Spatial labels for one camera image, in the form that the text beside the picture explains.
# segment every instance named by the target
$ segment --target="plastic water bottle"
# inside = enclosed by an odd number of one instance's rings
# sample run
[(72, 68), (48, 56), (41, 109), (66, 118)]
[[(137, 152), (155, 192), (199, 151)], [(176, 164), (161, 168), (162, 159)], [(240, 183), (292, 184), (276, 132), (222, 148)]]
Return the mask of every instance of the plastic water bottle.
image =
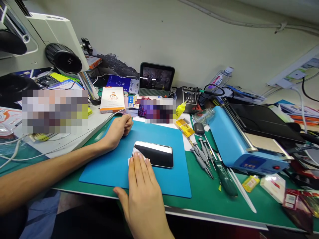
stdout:
[[(234, 68), (232, 67), (227, 67), (226, 70), (221, 70), (217, 73), (217, 75), (210, 81), (209, 84), (214, 84), (222, 88), (227, 84), (229, 79), (232, 77), (232, 73), (234, 71)], [(211, 91), (214, 92), (218, 90), (219, 88), (216, 86), (207, 86), (205, 91)], [(203, 93), (201, 97), (199, 98), (199, 104), (204, 105), (204, 101), (206, 98), (210, 98), (211, 95)]]

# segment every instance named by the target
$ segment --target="smartphone in box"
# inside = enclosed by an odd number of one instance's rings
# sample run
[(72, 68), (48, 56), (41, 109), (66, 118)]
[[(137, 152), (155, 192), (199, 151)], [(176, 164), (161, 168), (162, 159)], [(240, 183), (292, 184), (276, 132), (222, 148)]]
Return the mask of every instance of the smartphone in box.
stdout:
[(140, 152), (145, 158), (149, 158), (154, 167), (171, 169), (174, 166), (172, 147), (136, 141), (132, 156), (135, 152)]

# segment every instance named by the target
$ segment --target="yellow glue bottle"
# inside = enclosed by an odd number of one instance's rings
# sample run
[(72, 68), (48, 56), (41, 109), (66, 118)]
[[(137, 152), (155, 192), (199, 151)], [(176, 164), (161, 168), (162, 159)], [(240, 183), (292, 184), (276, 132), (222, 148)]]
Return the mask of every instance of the yellow glue bottle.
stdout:
[(176, 119), (178, 119), (181, 116), (181, 114), (185, 111), (186, 102), (187, 101), (185, 101), (184, 103), (182, 103), (179, 106), (177, 106), (177, 108), (176, 108)]

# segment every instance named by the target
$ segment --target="pixelated blur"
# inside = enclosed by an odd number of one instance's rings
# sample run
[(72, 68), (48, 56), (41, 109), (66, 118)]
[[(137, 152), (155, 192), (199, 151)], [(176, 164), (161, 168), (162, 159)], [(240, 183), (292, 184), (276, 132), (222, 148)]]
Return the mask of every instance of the pixelated blur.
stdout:
[(87, 125), (87, 90), (24, 90), (22, 130), (30, 133), (76, 133)]
[(145, 123), (175, 123), (176, 101), (173, 99), (142, 100)]

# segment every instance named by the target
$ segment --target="right hand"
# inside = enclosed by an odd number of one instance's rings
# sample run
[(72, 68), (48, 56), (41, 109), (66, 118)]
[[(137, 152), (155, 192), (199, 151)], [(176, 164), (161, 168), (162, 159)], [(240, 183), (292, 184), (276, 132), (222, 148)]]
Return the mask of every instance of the right hand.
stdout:
[(129, 196), (113, 189), (120, 199), (125, 219), (135, 239), (174, 238), (169, 229), (160, 186), (149, 159), (137, 152), (130, 158)]

